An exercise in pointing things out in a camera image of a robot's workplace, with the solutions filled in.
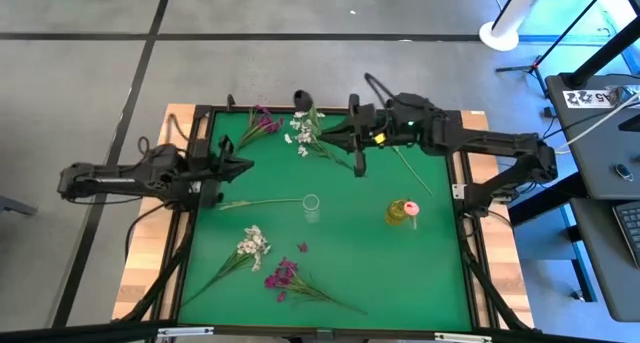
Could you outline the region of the white artificial flower bunch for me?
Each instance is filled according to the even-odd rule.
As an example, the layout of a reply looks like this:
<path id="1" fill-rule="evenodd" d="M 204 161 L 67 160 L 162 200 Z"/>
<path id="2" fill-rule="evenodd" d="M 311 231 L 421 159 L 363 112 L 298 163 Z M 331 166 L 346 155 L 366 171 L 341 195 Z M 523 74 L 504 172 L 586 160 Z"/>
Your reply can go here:
<path id="1" fill-rule="evenodd" d="M 319 136 L 322 131 L 322 120 L 326 115 L 316 108 L 311 108 L 307 112 L 296 111 L 289 121 L 290 127 L 295 131 L 291 136 L 286 133 L 284 138 L 288 144 L 297 143 L 297 154 L 302 158 L 325 158 L 334 163 L 351 170 L 352 166 L 333 153 Z"/>
<path id="2" fill-rule="evenodd" d="M 215 283 L 237 270 L 250 267 L 252 272 L 257 272 L 261 269 L 263 258 L 269 254 L 271 245 L 268 243 L 261 229 L 256 225 L 245 228 L 244 233 L 244 238 L 238 242 L 235 250 L 219 267 L 213 277 L 193 295 L 189 296 L 182 303 L 183 306 L 186 306 L 206 292 Z"/>

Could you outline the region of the green table mat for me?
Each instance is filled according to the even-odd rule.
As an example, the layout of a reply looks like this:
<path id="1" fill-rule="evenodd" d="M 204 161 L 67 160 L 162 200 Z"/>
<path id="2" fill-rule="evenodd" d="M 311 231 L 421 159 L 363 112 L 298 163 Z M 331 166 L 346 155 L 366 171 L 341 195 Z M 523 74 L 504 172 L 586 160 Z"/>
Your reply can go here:
<path id="1" fill-rule="evenodd" d="M 468 299 L 447 163 L 418 148 L 400 148 L 433 196 L 392 149 L 370 149 L 358 178 L 325 158 L 302 158 L 282 134 L 263 137 L 241 151 L 254 166 L 221 189 L 226 202 L 320 199 L 320 221 L 305 220 L 302 202 L 252 205 L 197 216 L 184 300 L 219 269 L 244 236 L 258 226 L 271 250 L 261 269 L 237 270 L 180 309 L 183 324 L 348 329 L 466 331 Z M 417 229 L 407 219 L 385 222 L 397 199 L 420 207 Z M 308 252 L 299 251 L 305 242 Z M 277 293 L 264 280 L 286 257 L 304 279 L 366 315 L 324 302 Z"/>

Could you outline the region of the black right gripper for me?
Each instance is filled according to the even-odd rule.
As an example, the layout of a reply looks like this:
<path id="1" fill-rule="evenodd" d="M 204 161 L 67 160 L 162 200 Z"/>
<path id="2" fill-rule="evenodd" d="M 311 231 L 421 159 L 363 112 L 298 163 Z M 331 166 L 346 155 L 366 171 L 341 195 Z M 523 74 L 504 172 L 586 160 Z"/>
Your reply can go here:
<path id="1" fill-rule="evenodd" d="M 348 99 L 348 119 L 323 129 L 324 141 L 354 155 L 354 175 L 366 173 L 366 147 L 376 146 L 374 137 L 386 129 L 386 111 L 379 111 L 372 103 L 362 105 L 357 94 Z"/>

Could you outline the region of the dark gray desk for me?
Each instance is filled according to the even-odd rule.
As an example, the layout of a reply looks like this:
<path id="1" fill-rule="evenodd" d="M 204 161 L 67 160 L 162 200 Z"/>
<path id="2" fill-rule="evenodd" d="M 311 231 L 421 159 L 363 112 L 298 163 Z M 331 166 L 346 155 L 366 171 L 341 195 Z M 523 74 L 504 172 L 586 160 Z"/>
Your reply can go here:
<path id="1" fill-rule="evenodd" d="M 640 269 L 614 216 L 617 204 L 573 198 L 569 205 L 611 317 L 640 323 Z"/>
<path id="2" fill-rule="evenodd" d="M 625 108 L 598 127 L 593 124 L 612 109 L 570 109 L 562 92 L 574 90 L 565 86 L 562 78 L 546 78 L 549 98 L 554 105 L 563 133 L 570 145 L 587 194 L 601 200 L 640 200 L 640 132 L 623 131 L 619 125 L 640 115 L 640 105 Z M 608 90 L 640 86 L 640 78 L 622 75 L 592 77 L 582 90 Z M 634 176 L 629 182 L 615 171 L 624 164 Z"/>

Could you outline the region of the thin black tripod stand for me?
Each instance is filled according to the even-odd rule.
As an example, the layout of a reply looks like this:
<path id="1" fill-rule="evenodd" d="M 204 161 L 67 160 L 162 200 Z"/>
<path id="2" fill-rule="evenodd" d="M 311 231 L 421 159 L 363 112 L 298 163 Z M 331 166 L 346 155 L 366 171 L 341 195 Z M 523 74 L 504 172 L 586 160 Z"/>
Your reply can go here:
<path id="1" fill-rule="evenodd" d="M 577 23 L 586 15 L 586 13 L 598 2 L 598 0 L 591 0 L 587 6 L 577 15 L 577 17 L 567 26 L 567 28 L 556 38 L 556 40 L 551 44 L 551 46 L 542 54 L 535 57 L 529 65 L 523 66 L 510 66 L 510 67 L 499 67 L 495 69 L 496 73 L 505 73 L 505 72 L 523 72 L 531 75 L 539 84 L 539 87 L 542 91 L 542 95 L 545 99 L 549 98 L 548 88 L 542 77 L 540 72 L 541 63 L 550 55 L 550 53 L 562 42 L 568 33 L 577 25 Z"/>

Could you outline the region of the white printed label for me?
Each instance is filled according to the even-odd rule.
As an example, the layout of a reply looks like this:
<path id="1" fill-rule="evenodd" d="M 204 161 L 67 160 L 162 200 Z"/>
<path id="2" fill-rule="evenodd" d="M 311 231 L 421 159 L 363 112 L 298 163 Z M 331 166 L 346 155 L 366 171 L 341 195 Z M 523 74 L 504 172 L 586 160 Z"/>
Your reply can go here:
<path id="1" fill-rule="evenodd" d="M 570 109 L 608 109 L 614 106 L 608 90 L 569 90 L 562 92 Z"/>

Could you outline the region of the blue desk leg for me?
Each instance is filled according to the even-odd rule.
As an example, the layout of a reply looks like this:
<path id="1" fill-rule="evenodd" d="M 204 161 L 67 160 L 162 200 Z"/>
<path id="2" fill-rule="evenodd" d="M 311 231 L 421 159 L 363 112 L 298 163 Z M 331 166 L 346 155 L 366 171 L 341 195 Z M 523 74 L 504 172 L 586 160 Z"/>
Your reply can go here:
<path id="1" fill-rule="evenodd" d="M 574 257 L 571 259 L 571 265 L 574 270 L 576 280 L 579 288 L 570 294 L 570 297 L 574 300 L 593 303 L 597 301 L 596 293 L 589 279 L 589 275 L 586 269 L 585 262 L 579 250 L 579 246 L 576 242 L 571 243 Z"/>

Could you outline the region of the black keyboard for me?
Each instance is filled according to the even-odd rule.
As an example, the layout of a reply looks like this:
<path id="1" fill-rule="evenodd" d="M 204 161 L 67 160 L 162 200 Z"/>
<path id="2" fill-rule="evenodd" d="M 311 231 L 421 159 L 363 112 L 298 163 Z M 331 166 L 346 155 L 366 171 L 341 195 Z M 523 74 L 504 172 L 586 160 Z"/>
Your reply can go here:
<path id="1" fill-rule="evenodd" d="M 628 246 L 635 266 L 640 269 L 640 201 L 632 201 L 613 207 L 626 245 Z"/>

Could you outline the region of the thick black pole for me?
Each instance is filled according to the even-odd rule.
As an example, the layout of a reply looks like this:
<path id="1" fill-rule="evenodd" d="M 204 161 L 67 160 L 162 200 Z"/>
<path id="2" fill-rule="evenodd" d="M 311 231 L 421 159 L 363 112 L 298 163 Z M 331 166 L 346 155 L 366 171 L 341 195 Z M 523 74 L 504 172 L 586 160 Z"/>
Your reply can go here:
<path id="1" fill-rule="evenodd" d="M 583 88 L 591 77 L 616 56 L 620 55 L 638 38 L 640 38 L 640 31 L 632 32 L 631 25 L 628 25 L 625 31 L 620 31 L 573 73 L 562 73 L 562 81 L 569 88 Z"/>

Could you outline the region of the white pillar with round base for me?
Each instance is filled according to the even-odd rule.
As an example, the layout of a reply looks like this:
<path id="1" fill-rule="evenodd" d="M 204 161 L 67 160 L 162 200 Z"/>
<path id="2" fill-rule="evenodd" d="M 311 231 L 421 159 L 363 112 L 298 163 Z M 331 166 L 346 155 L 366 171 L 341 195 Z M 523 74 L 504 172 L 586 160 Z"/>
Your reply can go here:
<path id="1" fill-rule="evenodd" d="M 538 0 L 507 0 L 494 21 L 482 25 L 479 38 L 497 51 L 510 51 L 519 44 L 518 29 Z"/>

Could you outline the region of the clear glass vase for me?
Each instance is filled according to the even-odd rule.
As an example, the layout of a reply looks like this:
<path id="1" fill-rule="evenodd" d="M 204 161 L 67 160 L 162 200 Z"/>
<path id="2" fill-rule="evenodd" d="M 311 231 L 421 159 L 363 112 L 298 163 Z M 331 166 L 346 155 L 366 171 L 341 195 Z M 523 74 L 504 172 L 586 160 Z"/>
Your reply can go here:
<path id="1" fill-rule="evenodd" d="M 320 199 L 315 194 L 307 194 L 302 200 L 305 220 L 310 223 L 320 221 Z"/>

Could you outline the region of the yellow glass vase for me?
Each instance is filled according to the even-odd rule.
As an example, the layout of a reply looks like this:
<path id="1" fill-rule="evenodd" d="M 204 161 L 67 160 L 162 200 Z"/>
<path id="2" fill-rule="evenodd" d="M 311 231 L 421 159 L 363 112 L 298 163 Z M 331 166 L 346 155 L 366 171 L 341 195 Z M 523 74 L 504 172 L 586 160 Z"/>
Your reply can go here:
<path id="1" fill-rule="evenodd" d="M 385 222 L 392 226 L 401 225 L 408 217 L 404 208 L 406 203 L 407 200 L 405 199 L 393 200 L 385 210 Z"/>

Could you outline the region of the bare green stem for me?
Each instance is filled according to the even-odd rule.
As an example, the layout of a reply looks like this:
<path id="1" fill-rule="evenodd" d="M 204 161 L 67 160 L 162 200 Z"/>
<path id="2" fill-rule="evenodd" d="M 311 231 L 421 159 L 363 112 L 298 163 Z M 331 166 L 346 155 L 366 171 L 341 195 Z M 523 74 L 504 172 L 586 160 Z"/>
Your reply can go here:
<path id="1" fill-rule="evenodd" d="M 257 200 L 257 201 L 238 200 L 238 201 L 220 203 L 217 206 L 217 210 L 224 211 L 224 210 L 247 207 L 252 205 L 275 204 L 275 203 L 299 203 L 302 201 L 303 199 L 301 198 L 266 199 L 266 200 Z"/>

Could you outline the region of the purple artificial flower bunch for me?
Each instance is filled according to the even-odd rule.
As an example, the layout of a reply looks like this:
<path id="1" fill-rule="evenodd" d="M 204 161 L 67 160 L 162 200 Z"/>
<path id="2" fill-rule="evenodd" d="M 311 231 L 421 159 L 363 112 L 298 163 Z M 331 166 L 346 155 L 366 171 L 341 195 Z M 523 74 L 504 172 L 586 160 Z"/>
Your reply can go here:
<path id="1" fill-rule="evenodd" d="M 324 302 L 335 304 L 363 315 L 366 312 L 340 300 L 335 299 L 321 290 L 311 278 L 304 279 L 298 269 L 298 264 L 284 257 L 274 271 L 265 278 L 264 287 L 275 291 L 276 302 L 283 303 L 290 295 L 298 296 L 304 302 Z"/>
<path id="2" fill-rule="evenodd" d="M 276 119 L 268 108 L 261 105 L 250 107 L 247 128 L 236 142 L 236 150 L 240 151 L 264 136 L 278 133 L 283 125 L 284 120 Z"/>

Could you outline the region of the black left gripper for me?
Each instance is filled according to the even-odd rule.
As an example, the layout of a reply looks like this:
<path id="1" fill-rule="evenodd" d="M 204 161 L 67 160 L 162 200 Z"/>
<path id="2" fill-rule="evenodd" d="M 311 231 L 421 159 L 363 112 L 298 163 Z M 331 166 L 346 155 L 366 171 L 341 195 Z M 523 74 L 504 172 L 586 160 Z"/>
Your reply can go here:
<path id="1" fill-rule="evenodd" d="M 218 201 L 216 189 L 219 186 L 218 176 L 224 166 L 225 159 L 233 152 L 234 146 L 230 138 L 224 135 L 218 141 L 219 154 L 213 153 L 210 147 L 210 140 L 198 138 L 192 151 L 192 173 L 195 175 L 192 181 L 192 193 L 198 194 L 200 208 L 214 207 Z M 227 158 L 230 168 L 223 171 L 224 181 L 233 181 L 250 167 L 254 162 L 236 156 Z"/>

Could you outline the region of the gray furniture foot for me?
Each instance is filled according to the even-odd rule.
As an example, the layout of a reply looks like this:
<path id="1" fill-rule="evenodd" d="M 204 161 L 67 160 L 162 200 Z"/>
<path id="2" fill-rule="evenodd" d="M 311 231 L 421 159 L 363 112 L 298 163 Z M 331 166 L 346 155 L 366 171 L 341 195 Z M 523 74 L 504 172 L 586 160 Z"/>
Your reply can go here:
<path id="1" fill-rule="evenodd" d="M 33 216 L 37 209 L 23 202 L 0 195 L 0 211 L 13 211 L 26 216 Z"/>

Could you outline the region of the silver metal bracket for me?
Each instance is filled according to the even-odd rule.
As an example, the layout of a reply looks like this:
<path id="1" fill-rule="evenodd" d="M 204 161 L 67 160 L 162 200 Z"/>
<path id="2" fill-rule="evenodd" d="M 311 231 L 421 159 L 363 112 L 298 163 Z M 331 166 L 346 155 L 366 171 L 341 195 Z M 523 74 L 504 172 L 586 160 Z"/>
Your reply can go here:
<path id="1" fill-rule="evenodd" d="M 177 338 L 213 335 L 214 327 L 171 327 L 159 328 L 157 338 Z"/>
<path id="2" fill-rule="evenodd" d="M 434 340 L 447 343 L 493 343 L 491 336 L 444 332 L 435 332 Z"/>

